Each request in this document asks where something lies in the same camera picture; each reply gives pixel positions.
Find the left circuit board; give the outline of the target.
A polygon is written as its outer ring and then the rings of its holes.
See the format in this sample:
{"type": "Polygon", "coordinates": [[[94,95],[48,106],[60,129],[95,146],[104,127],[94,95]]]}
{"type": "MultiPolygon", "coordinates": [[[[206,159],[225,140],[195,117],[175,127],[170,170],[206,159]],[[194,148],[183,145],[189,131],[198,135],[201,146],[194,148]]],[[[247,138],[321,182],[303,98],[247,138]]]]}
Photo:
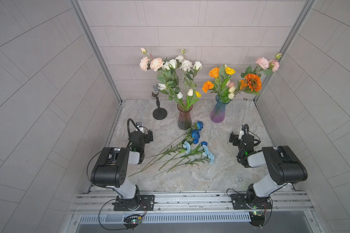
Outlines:
{"type": "Polygon", "coordinates": [[[129,229],[135,229],[137,226],[139,226],[143,221],[143,216],[139,214],[133,214],[125,217],[123,219],[123,225],[124,227],[129,229]]]}

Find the right circuit board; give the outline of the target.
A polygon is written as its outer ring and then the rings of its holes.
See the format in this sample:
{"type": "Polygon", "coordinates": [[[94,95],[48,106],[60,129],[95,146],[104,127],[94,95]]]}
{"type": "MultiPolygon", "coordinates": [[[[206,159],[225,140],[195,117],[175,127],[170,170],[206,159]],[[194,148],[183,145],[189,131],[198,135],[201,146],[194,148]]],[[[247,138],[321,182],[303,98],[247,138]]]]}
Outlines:
{"type": "Polygon", "coordinates": [[[262,227],[265,224],[265,213],[262,211],[249,212],[250,224],[254,227],[262,227]]]}

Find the blue purple glass vase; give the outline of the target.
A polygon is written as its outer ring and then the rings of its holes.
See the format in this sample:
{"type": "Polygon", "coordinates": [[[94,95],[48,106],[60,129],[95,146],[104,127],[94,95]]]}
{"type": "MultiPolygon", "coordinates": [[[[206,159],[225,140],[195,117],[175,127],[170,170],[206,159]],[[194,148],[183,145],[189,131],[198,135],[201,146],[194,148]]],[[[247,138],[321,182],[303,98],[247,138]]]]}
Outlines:
{"type": "Polygon", "coordinates": [[[225,119],[226,106],[231,102],[231,99],[222,100],[218,95],[215,97],[216,104],[211,112],[210,119],[214,123],[221,123],[225,119]]]}

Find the pink glass vase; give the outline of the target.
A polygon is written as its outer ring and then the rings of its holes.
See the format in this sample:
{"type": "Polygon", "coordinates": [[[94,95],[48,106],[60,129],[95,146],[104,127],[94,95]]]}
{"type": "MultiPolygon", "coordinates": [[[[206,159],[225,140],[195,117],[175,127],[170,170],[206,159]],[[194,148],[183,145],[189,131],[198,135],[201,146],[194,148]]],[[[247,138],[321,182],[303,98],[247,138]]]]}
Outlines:
{"type": "Polygon", "coordinates": [[[183,110],[181,105],[177,105],[179,110],[179,118],[178,118],[178,127],[182,130],[187,130],[192,126],[192,118],[191,118],[191,110],[193,106],[191,106],[188,110],[183,110]]]}

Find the right vase bouquet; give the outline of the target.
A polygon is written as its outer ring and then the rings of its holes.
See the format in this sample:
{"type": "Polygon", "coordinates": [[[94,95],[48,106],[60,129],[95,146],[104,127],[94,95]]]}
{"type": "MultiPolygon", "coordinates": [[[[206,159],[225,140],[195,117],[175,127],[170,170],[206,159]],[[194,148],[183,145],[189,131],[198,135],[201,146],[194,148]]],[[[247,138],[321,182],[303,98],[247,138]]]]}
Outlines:
{"type": "MultiPolygon", "coordinates": [[[[280,67],[279,59],[281,57],[282,54],[277,53],[274,59],[271,60],[264,57],[257,58],[255,61],[256,66],[247,67],[246,70],[241,73],[241,79],[234,82],[236,88],[234,92],[229,93],[226,97],[221,97],[222,100],[226,101],[228,98],[233,100],[235,96],[241,92],[258,96],[263,85],[261,77],[269,76],[278,71],[280,67]]],[[[204,93],[211,92],[216,95],[219,94],[219,68],[220,67],[215,67],[209,71],[209,76],[213,78],[213,80],[207,81],[203,84],[202,91],[204,93]]]]}

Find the black round stand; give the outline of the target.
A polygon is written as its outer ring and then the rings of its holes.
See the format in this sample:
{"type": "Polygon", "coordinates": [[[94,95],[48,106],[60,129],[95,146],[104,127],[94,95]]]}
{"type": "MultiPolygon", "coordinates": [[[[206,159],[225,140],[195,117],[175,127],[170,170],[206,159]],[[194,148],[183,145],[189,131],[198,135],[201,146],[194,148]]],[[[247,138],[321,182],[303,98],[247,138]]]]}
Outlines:
{"type": "Polygon", "coordinates": [[[158,85],[154,85],[153,91],[152,91],[152,97],[155,98],[156,100],[157,108],[153,111],[152,115],[153,115],[153,118],[156,120],[163,120],[167,117],[167,111],[166,109],[161,108],[158,94],[159,94],[158,85]]]}

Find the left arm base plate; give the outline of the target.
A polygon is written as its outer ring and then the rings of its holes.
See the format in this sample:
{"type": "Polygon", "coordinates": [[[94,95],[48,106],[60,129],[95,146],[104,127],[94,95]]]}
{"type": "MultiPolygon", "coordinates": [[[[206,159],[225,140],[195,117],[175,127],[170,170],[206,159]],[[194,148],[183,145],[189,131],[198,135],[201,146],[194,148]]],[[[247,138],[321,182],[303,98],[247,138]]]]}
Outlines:
{"type": "Polygon", "coordinates": [[[155,195],[140,195],[133,199],[123,199],[117,196],[114,211],[153,211],[155,195]]]}

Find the circuit board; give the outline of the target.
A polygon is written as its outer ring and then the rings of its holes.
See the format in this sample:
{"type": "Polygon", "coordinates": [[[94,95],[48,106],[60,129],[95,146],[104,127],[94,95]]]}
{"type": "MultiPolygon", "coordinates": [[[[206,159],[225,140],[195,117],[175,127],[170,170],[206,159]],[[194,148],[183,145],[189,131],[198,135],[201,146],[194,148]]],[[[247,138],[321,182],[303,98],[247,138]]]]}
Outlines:
{"type": "Polygon", "coordinates": [[[262,211],[249,212],[250,224],[254,227],[262,227],[265,224],[265,213],[262,211]]]}
{"type": "Polygon", "coordinates": [[[139,226],[143,221],[143,216],[139,214],[133,214],[125,217],[123,219],[123,225],[124,227],[129,229],[135,229],[137,226],[139,226]]]}

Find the aluminium rail frame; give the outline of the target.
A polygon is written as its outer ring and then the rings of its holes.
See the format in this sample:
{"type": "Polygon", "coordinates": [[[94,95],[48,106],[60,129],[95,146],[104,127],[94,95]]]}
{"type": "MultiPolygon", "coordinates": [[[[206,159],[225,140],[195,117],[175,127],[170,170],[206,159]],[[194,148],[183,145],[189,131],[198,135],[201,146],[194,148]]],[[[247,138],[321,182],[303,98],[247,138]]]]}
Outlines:
{"type": "Polygon", "coordinates": [[[142,195],[155,195],[153,211],[114,211],[117,194],[103,189],[80,194],[70,212],[69,221],[78,224],[123,225],[129,215],[143,216],[142,224],[154,223],[208,223],[249,222],[249,212],[265,213],[265,223],[270,223],[280,213],[315,227],[318,215],[305,191],[278,191],[270,196],[272,208],[264,210],[234,210],[229,194],[225,191],[144,191],[142,195]]]}

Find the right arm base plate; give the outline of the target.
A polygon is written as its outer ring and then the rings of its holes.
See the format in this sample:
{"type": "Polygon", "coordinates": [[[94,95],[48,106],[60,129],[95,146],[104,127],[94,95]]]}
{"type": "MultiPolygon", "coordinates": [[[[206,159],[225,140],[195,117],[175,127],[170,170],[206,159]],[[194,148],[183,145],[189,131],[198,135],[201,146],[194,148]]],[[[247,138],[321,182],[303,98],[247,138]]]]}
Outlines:
{"type": "Polygon", "coordinates": [[[273,204],[269,197],[260,198],[247,194],[229,194],[234,210],[264,210],[271,209],[273,204]]]}

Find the left vase bouquet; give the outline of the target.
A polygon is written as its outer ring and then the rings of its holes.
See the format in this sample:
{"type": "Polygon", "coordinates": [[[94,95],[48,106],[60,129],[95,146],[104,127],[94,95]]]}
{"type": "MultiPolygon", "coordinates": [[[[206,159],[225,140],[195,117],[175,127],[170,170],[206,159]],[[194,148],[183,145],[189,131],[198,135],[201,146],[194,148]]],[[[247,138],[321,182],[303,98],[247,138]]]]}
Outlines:
{"type": "Polygon", "coordinates": [[[201,94],[196,91],[194,79],[202,69],[199,61],[192,63],[184,57],[185,49],[174,59],[154,58],[147,49],[141,48],[144,55],[140,61],[143,71],[152,70],[157,73],[159,92],[168,95],[169,100],[175,101],[182,111],[189,111],[201,94]]]}

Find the vase bouquet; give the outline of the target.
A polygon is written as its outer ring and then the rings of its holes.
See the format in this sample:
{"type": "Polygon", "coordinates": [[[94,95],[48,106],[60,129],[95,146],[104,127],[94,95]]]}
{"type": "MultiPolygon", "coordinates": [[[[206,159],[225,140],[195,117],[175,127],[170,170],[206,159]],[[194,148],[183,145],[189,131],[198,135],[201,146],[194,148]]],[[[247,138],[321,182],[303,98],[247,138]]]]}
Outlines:
{"type": "Polygon", "coordinates": [[[152,70],[157,73],[159,92],[168,95],[169,100],[175,101],[182,111],[189,111],[201,94],[196,91],[194,79],[202,69],[199,61],[192,63],[184,57],[185,49],[174,59],[154,58],[147,49],[141,48],[144,55],[140,61],[143,71],[152,70]]]}
{"type": "MultiPolygon", "coordinates": [[[[256,66],[247,67],[246,70],[241,73],[241,79],[234,82],[236,88],[234,92],[229,93],[226,97],[221,97],[222,100],[226,101],[228,98],[233,100],[235,96],[241,92],[258,96],[263,85],[261,77],[269,76],[278,71],[280,67],[279,59],[281,57],[282,54],[277,53],[274,59],[271,60],[264,57],[257,58],[255,61],[256,66]]],[[[213,80],[207,81],[203,84],[202,91],[204,93],[211,92],[216,95],[219,94],[219,68],[220,67],[215,67],[209,71],[209,76],[213,78],[213,80]]]]}

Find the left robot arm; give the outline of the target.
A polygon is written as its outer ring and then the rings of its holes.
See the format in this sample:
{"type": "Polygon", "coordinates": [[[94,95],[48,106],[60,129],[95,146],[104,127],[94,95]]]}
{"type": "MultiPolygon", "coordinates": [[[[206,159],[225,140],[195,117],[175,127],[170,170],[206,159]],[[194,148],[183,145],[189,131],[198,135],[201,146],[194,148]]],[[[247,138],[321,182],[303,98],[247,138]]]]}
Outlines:
{"type": "Polygon", "coordinates": [[[144,161],[145,145],[153,141],[153,132],[127,120],[128,144],[126,147],[104,147],[97,153],[97,161],[89,176],[91,184],[112,189],[118,194],[116,204],[131,210],[141,206],[140,190],[127,179],[128,165],[144,161]]]}

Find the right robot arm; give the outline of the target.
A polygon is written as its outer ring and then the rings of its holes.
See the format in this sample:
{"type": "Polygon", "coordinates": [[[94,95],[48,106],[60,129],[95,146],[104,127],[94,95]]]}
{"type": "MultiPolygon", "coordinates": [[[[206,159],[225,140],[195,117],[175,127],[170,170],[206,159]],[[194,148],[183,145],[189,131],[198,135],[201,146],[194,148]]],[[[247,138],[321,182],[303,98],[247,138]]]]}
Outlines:
{"type": "Polygon", "coordinates": [[[255,150],[261,141],[250,132],[247,124],[242,125],[240,133],[231,133],[229,142],[238,147],[237,162],[244,168],[266,166],[268,174],[260,181],[249,185],[246,194],[232,198],[245,203],[251,209],[266,206],[270,195],[288,184],[306,181],[308,172],[289,146],[262,147],[255,150]]]}

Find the blue rose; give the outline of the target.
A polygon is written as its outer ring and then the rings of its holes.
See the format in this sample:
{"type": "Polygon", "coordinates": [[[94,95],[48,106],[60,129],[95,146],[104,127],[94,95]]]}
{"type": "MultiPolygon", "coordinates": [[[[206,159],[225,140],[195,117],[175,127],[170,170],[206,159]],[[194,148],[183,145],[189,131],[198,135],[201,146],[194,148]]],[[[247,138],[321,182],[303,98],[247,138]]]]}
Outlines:
{"type": "Polygon", "coordinates": [[[184,140],[188,141],[190,143],[190,145],[198,144],[199,139],[200,139],[200,132],[202,131],[203,127],[204,127],[203,122],[197,121],[189,129],[187,129],[185,131],[185,133],[181,134],[173,142],[171,142],[169,145],[167,145],[161,152],[164,152],[171,145],[173,147],[176,146],[177,144],[179,144],[180,142],[183,142],[184,140]]]}
{"type": "Polygon", "coordinates": [[[184,138],[180,140],[180,137],[177,138],[174,142],[172,142],[167,148],[161,151],[159,154],[151,156],[151,160],[147,165],[144,166],[140,170],[140,172],[147,170],[151,166],[161,164],[159,170],[161,170],[164,166],[172,162],[173,160],[181,159],[184,160],[192,155],[197,154],[199,150],[199,146],[196,146],[194,149],[192,146],[195,146],[200,141],[200,130],[198,129],[189,129],[185,134],[183,134],[184,138]]]}

